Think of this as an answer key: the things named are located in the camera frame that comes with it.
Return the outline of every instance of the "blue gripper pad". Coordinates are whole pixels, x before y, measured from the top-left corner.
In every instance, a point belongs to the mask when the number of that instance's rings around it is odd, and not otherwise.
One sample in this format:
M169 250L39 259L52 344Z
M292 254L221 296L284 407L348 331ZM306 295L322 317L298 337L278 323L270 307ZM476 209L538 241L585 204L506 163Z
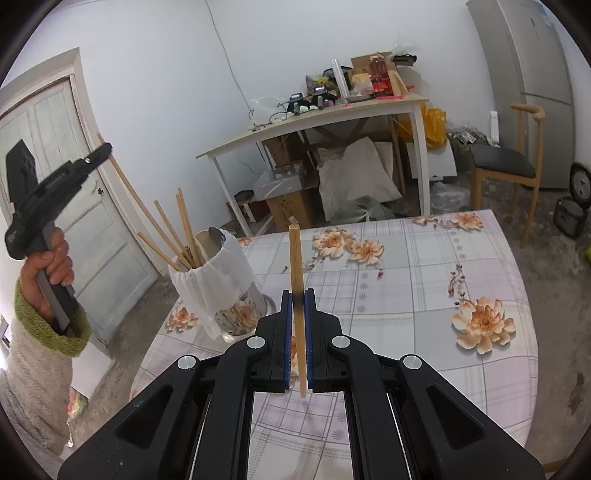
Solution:
M304 291L304 322L306 325L306 378L308 380L308 388L314 387L314 368L313 368L313 357L312 357L312 323L310 315L310 290Z
M285 344L284 344L284 362L283 362L283 384L286 390L290 389L290 372L291 372L291 331L293 328L292 315L293 304L291 300L291 293L287 299L287 318L285 320Z

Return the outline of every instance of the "red bottle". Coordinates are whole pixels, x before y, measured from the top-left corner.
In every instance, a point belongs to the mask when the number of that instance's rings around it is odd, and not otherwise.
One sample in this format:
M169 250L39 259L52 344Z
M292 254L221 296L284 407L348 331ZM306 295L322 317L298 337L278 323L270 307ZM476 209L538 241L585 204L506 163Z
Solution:
M384 58L380 55L371 55L369 58L369 71L371 72L370 78L375 96L393 95L388 67Z

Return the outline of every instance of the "fuzzy beige sleeve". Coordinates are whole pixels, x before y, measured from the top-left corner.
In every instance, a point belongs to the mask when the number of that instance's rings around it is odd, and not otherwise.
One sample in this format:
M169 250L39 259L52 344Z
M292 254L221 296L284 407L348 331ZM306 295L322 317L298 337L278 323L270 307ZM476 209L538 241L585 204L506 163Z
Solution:
M80 308L71 322L72 333L58 335L23 298L20 282L15 311L18 321L11 325L6 398L18 424L42 447L59 455L69 439L72 357L86 346L90 327Z

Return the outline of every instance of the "refrigerator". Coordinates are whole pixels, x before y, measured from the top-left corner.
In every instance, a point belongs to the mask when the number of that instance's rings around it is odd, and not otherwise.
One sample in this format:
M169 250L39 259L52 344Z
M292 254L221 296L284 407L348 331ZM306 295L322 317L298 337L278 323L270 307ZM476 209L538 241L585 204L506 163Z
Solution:
M517 149L511 103L540 105L544 160L541 186L568 188L574 161L574 106L569 70L556 29L535 0L470 0L499 113L501 146ZM535 164L537 124L528 115L525 155Z

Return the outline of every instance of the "white door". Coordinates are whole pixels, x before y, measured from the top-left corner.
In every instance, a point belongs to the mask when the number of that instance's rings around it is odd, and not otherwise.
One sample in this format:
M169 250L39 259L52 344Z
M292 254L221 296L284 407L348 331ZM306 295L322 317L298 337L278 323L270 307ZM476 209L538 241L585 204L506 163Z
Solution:
M0 118L0 180L7 202L6 153L23 139L39 181L67 160L89 153L70 82L42 90ZM119 215L95 170L57 218L70 244L73 287L90 325L106 342L157 273Z

